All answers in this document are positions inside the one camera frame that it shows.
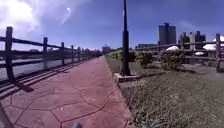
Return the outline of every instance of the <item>grass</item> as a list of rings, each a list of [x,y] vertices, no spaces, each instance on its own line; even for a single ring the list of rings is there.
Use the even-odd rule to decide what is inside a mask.
[[[112,72],[120,71],[120,61],[107,57],[107,62]],[[131,63],[131,70],[144,78],[119,85],[137,128],[224,126],[224,80],[219,75],[150,67],[142,69]]]

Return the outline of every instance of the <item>water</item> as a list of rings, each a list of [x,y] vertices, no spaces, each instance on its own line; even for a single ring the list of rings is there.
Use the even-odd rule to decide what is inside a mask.
[[[26,59],[26,60],[13,60],[13,63],[15,62],[26,62],[26,61],[33,61],[33,60],[41,60],[41,59]],[[72,59],[65,59],[65,63],[71,63]],[[47,62],[47,66],[49,68],[56,67],[62,65],[61,60],[52,60]],[[36,64],[29,64],[29,65],[22,65],[22,66],[16,66],[13,67],[13,72],[15,76],[19,76],[22,74],[27,74],[35,71],[39,71],[44,69],[43,62],[36,63]],[[0,68],[0,81],[7,79],[7,73],[5,68]]]

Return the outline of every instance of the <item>shrub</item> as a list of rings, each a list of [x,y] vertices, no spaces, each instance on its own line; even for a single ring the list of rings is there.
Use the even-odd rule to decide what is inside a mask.
[[[117,60],[122,60],[122,50],[118,50],[115,52],[109,53],[109,56],[117,59]],[[129,51],[129,62],[134,62],[135,61],[135,52],[134,51]]]
[[[138,51],[138,52],[136,52],[135,60],[143,68],[146,68],[146,66],[152,62],[152,53],[149,51]]]
[[[164,51],[160,55],[161,66],[165,70],[179,70],[183,60],[184,52],[182,50]]]

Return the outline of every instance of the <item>lamp post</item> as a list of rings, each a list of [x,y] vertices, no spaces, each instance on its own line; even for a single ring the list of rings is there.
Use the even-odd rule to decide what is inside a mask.
[[[121,68],[121,75],[122,76],[130,76],[130,69],[128,64],[129,58],[129,32],[128,32],[128,23],[127,23],[127,1],[123,0],[124,10],[123,10],[123,17],[124,17],[124,30],[123,30],[123,52],[122,52],[122,68]]]

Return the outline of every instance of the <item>stone paving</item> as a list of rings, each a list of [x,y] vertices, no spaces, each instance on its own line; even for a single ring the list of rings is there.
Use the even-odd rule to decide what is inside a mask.
[[[104,57],[73,67],[1,101],[15,128],[133,128]]]

